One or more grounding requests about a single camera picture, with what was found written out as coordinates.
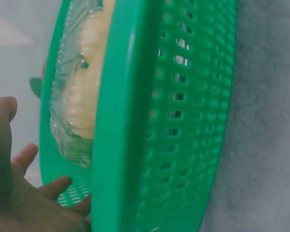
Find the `gray fabric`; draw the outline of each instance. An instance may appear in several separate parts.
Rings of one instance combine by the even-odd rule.
[[[290,0],[238,0],[224,152],[202,232],[290,232]]]

